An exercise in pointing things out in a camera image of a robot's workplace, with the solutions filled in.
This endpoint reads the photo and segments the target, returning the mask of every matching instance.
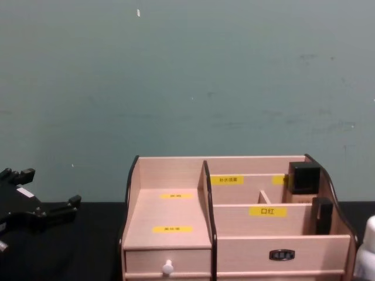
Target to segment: makeup organizer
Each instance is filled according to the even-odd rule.
[[[309,155],[136,157],[125,281],[350,281],[357,239]]]

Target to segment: teal wall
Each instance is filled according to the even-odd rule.
[[[45,201],[120,201],[136,154],[310,153],[340,200],[375,200],[374,13],[370,0],[1,0],[0,167],[34,167]]]

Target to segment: drawer knob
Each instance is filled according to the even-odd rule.
[[[163,273],[166,275],[170,275],[173,272],[174,268],[172,265],[172,261],[168,259],[165,264],[163,265]]]

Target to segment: white cap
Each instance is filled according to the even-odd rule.
[[[174,268],[172,265],[172,261],[168,259],[165,264],[163,265],[162,271],[166,275],[170,275],[173,272]]]
[[[375,215],[367,221],[363,245],[368,251],[375,253]]]

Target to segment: black table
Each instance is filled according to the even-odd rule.
[[[362,242],[366,221],[375,214],[375,202],[340,205]],[[82,203],[74,224],[35,236],[7,234],[2,239],[12,251],[1,261],[0,280],[118,280],[114,265],[124,208],[123,203]]]

